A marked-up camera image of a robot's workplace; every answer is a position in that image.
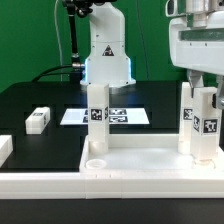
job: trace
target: black cable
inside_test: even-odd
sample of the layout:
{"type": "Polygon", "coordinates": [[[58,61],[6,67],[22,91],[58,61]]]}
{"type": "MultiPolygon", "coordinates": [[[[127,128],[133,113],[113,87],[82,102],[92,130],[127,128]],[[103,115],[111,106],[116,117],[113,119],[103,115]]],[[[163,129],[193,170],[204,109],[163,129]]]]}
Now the black cable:
{"type": "Polygon", "coordinates": [[[35,77],[32,80],[32,82],[37,82],[43,76],[53,75],[53,74],[49,74],[50,72],[57,71],[59,69],[64,69],[64,68],[72,68],[72,65],[62,65],[62,66],[57,66],[57,67],[54,67],[54,68],[50,68],[50,69],[42,72],[41,74],[39,74],[37,77],[35,77]]]}
{"type": "Polygon", "coordinates": [[[149,63],[148,63],[145,39],[144,39],[144,34],[143,34],[143,29],[142,29],[142,24],[141,24],[141,18],[140,18],[139,0],[136,0],[136,10],[137,10],[138,26],[139,26],[139,29],[140,29],[142,46],[143,46],[143,51],[144,51],[145,66],[146,66],[146,78],[147,78],[147,80],[149,80],[149,63]]]}

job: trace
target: white cube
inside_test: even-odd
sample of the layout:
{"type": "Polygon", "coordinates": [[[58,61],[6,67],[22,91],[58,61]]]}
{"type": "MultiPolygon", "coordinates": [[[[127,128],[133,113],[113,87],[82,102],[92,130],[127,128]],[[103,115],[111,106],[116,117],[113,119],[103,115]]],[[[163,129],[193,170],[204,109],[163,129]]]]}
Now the white cube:
{"type": "Polygon", "coordinates": [[[50,121],[50,108],[37,107],[26,119],[27,134],[41,134],[50,121]]]}

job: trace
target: white platform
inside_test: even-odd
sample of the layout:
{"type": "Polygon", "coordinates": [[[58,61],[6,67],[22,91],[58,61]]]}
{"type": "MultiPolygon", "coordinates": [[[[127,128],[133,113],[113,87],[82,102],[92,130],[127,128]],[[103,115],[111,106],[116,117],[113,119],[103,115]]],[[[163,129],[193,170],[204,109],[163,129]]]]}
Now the white platform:
{"type": "Polygon", "coordinates": [[[109,153],[88,153],[80,173],[0,174],[0,198],[224,198],[224,153],[215,169],[177,153],[178,135],[110,135],[109,153]],[[89,160],[103,169],[87,169],[89,160]]]}

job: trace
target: white block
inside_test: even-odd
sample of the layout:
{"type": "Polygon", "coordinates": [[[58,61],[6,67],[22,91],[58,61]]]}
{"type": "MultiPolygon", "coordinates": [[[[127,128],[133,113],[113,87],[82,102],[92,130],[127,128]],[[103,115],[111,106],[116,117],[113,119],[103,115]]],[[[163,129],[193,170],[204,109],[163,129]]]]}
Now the white block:
{"type": "Polygon", "coordinates": [[[108,151],[109,85],[89,85],[87,95],[89,148],[94,154],[103,154],[108,151]]]}
{"type": "Polygon", "coordinates": [[[0,167],[8,158],[13,150],[12,146],[12,136],[11,135],[1,135],[0,136],[0,167]]]}
{"type": "Polygon", "coordinates": [[[50,108],[37,107],[26,119],[27,134],[41,134],[50,121],[50,108]]]}
{"type": "Polygon", "coordinates": [[[216,88],[194,90],[191,153],[195,160],[212,160],[218,155],[222,111],[212,106],[216,88]]]}
{"type": "Polygon", "coordinates": [[[183,82],[178,142],[178,152],[182,154],[190,154],[192,116],[193,98],[191,97],[191,87],[188,82],[183,82]]]}

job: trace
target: white box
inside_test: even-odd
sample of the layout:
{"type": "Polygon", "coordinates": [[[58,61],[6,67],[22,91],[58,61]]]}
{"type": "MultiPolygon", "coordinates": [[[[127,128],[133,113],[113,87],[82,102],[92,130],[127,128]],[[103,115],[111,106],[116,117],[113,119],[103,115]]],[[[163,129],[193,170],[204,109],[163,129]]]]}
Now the white box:
{"type": "Polygon", "coordinates": [[[26,119],[27,134],[41,134],[50,121],[50,108],[37,107],[26,119]]]}
{"type": "Polygon", "coordinates": [[[13,151],[12,136],[0,135],[0,167],[13,151]]]}

